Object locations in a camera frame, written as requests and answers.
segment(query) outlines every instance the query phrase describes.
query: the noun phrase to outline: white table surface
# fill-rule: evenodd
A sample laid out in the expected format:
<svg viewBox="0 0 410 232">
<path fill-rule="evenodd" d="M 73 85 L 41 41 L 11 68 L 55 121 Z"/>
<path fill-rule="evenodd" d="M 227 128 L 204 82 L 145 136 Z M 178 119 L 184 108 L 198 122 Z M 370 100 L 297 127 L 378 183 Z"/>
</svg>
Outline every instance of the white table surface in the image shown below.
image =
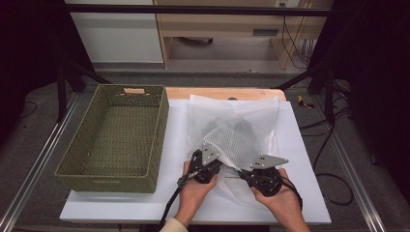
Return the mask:
<svg viewBox="0 0 410 232">
<path fill-rule="evenodd" d="M 155 193 L 71 191 L 60 219 L 75 223 L 158 223 L 182 175 L 187 150 L 188 106 L 188 100 L 169 100 L 168 123 Z M 276 137 L 280 156 L 289 159 L 283 167 L 304 200 L 306 222 L 331 223 L 288 101 L 280 102 Z M 177 197 L 168 213 L 169 217 L 176 214 L 178 204 Z M 278 223 L 277 220 L 267 209 L 241 206 L 218 188 L 209 192 L 192 221 L 192 224 L 275 223 Z"/>
</svg>

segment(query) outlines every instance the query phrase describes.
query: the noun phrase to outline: white cabinet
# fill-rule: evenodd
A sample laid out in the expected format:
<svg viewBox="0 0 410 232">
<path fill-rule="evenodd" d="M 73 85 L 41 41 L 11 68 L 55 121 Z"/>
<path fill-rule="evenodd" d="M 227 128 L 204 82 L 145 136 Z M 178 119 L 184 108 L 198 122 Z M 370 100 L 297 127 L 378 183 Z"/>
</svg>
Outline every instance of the white cabinet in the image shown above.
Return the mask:
<svg viewBox="0 0 410 232">
<path fill-rule="evenodd" d="M 68 4 L 153 5 L 152 0 L 66 0 Z M 163 63 L 154 14 L 72 13 L 93 63 Z"/>
</svg>

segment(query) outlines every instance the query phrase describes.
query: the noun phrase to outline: gray floor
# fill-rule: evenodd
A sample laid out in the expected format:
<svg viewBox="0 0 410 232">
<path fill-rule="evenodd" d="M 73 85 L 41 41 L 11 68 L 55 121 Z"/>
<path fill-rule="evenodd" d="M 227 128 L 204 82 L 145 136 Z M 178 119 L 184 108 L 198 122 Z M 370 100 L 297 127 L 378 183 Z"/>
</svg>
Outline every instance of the gray floor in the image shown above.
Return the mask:
<svg viewBox="0 0 410 232">
<path fill-rule="evenodd" d="M 298 67 L 303 64 L 294 56 Z M 201 86 L 201 87 L 255 87 L 269 88 L 277 86 L 303 70 L 289 66 L 287 70 L 278 67 L 270 43 L 265 39 L 217 39 L 212 44 L 201 44 L 185 40 L 175 40 L 171 50 L 171 62 L 167 70 L 150 65 L 126 65 L 119 72 L 118 66 L 99 64 L 100 74 L 113 83 L 164 84 L 166 86 Z M 68 143 L 78 126 L 90 96 L 97 83 L 90 78 L 84 79 L 88 89 L 80 98 L 76 113 L 73 115 L 58 145 L 55 147 L 43 174 L 15 222 L 15 231 L 118 231 L 118 225 L 112 224 L 72 224 L 59 219 L 64 197 L 69 189 L 56 181 L 53 172 L 64 154 Z M 296 119 L 300 126 L 320 121 L 318 104 L 322 96 L 311 97 L 307 94 L 308 80 L 286 90 L 287 99 L 292 103 Z M 57 95 L 55 84 L 35 90 L 27 96 L 27 103 L 22 118 L 16 125 L 9 142 L 0 149 L 0 215 L 6 213 L 19 187 L 24 182 L 30 168 L 46 143 L 55 126 L 57 117 Z M 298 105 L 298 97 L 306 103 L 314 103 L 315 108 Z M 339 111 L 347 106 L 344 99 L 335 102 Z M 302 135 L 316 135 L 327 131 L 325 126 L 303 130 Z M 358 177 L 363 182 L 376 212 L 383 221 L 386 231 L 410 231 L 410 207 L 403 199 L 387 170 L 383 166 L 370 162 L 371 153 L 364 143 L 354 120 L 349 114 L 337 119 L 337 136 L 352 160 Z M 314 161 L 326 133 L 318 136 L 304 136 L 310 160 Z M 346 175 L 337 157 L 337 148 L 329 141 L 317 164 L 316 172 L 329 172 L 346 179 Z M 319 185 L 327 198 L 345 202 L 349 191 L 339 180 L 318 177 Z M 363 215 L 361 204 L 354 200 L 348 206 L 327 203 L 333 223 L 330 225 L 311 226 L 312 231 L 370 231 Z M 123 231 L 136 231 L 137 225 L 122 225 Z M 283 231 L 280 226 L 273 226 L 272 231 Z"/>
</svg>

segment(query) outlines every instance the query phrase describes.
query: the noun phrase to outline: person's hand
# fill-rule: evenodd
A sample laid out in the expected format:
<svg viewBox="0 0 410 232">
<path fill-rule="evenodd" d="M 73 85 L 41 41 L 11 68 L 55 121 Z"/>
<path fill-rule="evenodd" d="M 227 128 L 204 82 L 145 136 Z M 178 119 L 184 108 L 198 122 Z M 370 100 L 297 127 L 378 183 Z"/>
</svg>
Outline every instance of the person's hand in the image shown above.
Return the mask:
<svg viewBox="0 0 410 232">
<path fill-rule="evenodd" d="M 281 168 L 278 170 L 280 175 L 288 179 L 286 171 Z M 296 194 L 288 187 L 282 186 L 280 191 L 273 196 L 264 196 L 258 189 L 250 188 L 255 199 L 268 207 L 275 218 L 288 231 L 309 231 L 302 215 L 299 200 Z"/>
<path fill-rule="evenodd" d="M 188 172 L 189 161 L 184 162 L 184 174 Z M 195 216 L 196 211 L 202 205 L 205 196 L 217 184 L 217 175 L 215 175 L 209 184 L 199 184 L 194 179 L 189 180 L 182 188 L 180 195 L 180 204 L 175 219 L 179 220 L 185 227 L 190 225 L 190 221 Z"/>
</svg>

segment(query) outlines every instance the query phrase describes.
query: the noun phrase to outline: hand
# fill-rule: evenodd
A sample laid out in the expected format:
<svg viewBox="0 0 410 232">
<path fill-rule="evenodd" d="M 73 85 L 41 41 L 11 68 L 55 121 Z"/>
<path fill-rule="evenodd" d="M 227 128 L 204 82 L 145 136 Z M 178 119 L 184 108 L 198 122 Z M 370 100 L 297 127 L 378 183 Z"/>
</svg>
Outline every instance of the hand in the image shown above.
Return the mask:
<svg viewBox="0 0 410 232">
<path fill-rule="evenodd" d="M 184 162 L 184 174 L 188 172 L 189 161 Z M 205 196 L 217 184 L 217 175 L 214 176 L 209 184 L 199 184 L 194 179 L 189 180 L 182 188 L 180 195 L 180 204 L 175 218 L 185 227 L 190 225 L 196 211 L 202 205 Z"/>
<path fill-rule="evenodd" d="M 278 171 L 282 177 L 288 179 L 286 170 L 281 168 Z M 268 207 L 278 222 L 288 231 L 309 231 L 302 215 L 298 197 L 290 188 L 282 186 L 276 195 L 268 197 L 254 187 L 250 189 L 255 195 L 255 199 Z"/>
</svg>

